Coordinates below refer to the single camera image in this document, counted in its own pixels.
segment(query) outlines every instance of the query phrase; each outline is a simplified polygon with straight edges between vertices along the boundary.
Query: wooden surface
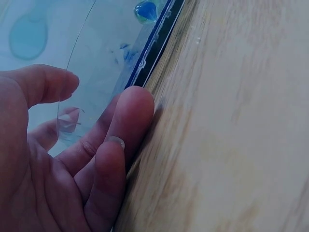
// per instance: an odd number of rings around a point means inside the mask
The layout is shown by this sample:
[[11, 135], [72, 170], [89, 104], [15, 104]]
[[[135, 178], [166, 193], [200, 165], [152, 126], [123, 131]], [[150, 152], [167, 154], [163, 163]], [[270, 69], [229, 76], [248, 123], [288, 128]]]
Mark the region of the wooden surface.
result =
[[309, 231], [309, 1], [187, 0], [116, 232]]

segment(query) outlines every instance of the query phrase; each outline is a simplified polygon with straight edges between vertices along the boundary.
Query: wood grain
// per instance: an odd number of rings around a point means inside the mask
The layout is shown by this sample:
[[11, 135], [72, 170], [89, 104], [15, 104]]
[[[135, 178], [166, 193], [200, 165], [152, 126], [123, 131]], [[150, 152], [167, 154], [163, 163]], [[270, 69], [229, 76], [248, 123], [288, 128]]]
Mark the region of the wood grain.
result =
[[186, 1], [114, 231], [309, 231], [308, 9]]

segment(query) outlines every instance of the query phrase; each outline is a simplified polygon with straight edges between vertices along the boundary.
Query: fingernail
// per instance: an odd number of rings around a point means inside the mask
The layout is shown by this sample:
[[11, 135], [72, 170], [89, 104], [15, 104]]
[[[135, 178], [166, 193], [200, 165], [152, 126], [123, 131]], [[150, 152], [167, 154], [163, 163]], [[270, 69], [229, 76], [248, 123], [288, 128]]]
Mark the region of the fingernail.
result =
[[125, 142], [121, 138], [118, 138], [116, 136], [109, 137], [107, 141], [119, 143], [123, 150], [126, 147]]

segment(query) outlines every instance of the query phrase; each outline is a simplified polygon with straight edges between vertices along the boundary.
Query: blue marble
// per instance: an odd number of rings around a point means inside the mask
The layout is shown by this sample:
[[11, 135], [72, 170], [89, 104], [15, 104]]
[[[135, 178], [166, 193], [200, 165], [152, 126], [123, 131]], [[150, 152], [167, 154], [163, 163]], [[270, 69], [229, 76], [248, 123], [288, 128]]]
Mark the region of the blue marble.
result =
[[142, 23], [153, 23], [158, 20], [157, 7], [152, 1], [142, 1], [134, 8], [137, 19]]

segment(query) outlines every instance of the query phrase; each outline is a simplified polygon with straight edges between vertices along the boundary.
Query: skin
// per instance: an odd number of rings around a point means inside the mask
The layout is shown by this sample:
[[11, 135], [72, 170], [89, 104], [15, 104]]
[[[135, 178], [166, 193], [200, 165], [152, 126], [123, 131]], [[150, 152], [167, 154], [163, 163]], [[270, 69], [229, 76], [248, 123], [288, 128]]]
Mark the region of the skin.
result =
[[56, 120], [27, 133], [28, 109], [67, 99], [78, 84], [46, 65], [0, 72], [0, 231], [111, 230], [154, 100], [143, 88], [126, 89], [84, 138], [53, 158]]

